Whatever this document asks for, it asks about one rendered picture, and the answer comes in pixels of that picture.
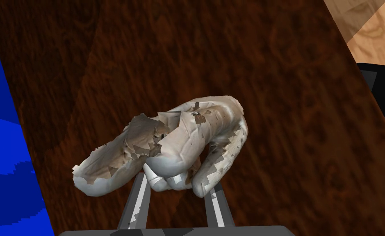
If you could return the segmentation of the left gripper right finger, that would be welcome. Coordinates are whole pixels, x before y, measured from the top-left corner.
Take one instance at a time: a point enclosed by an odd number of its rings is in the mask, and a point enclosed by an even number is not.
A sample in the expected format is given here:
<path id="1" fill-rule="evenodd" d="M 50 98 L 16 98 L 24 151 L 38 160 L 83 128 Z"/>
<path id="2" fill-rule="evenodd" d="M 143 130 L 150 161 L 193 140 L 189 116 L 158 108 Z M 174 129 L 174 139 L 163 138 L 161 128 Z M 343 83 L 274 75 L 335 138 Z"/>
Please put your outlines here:
<path id="1" fill-rule="evenodd" d="M 211 189 L 204 201 L 209 228 L 235 226 L 221 182 Z"/>

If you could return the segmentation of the pale beige bread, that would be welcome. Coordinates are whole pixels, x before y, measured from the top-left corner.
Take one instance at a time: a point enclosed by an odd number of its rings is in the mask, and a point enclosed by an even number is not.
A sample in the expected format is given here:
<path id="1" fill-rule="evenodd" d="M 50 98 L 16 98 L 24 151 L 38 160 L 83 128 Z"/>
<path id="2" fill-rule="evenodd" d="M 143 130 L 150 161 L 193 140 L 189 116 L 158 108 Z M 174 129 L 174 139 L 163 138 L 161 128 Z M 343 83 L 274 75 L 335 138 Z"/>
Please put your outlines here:
<path id="1" fill-rule="evenodd" d="M 196 98 L 153 118 L 135 116 L 73 167 L 73 182 L 88 196 L 102 196 L 143 170 L 154 191 L 192 189 L 202 198 L 231 168 L 247 135 L 238 100 Z"/>

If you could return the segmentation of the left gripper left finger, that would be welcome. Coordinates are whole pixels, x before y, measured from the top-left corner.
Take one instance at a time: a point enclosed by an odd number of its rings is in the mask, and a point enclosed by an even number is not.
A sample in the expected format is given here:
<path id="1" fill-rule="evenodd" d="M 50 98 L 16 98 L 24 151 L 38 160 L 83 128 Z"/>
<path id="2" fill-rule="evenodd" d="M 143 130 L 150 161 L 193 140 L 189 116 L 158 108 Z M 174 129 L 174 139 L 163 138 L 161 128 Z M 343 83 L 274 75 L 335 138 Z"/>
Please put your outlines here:
<path id="1" fill-rule="evenodd" d="M 145 229 L 151 188 L 143 172 L 137 174 L 117 229 Z"/>

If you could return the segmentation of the dark brown wooden table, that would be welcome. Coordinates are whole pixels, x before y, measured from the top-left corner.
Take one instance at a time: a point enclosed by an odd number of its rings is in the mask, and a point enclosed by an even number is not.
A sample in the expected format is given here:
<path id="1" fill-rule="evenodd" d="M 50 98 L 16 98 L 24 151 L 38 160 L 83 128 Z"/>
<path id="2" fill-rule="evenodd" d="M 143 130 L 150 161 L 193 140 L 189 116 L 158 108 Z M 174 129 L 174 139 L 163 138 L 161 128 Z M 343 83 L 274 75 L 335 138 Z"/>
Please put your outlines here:
<path id="1" fill-rule="evenodd" d="M 0 60 L 55 234 L 117 227 L 132 183 L 72 167 L 133 116 L 230 95 L 236 225 L 385 236 L 385 118 L 324 0 L 0 0 Z"/>

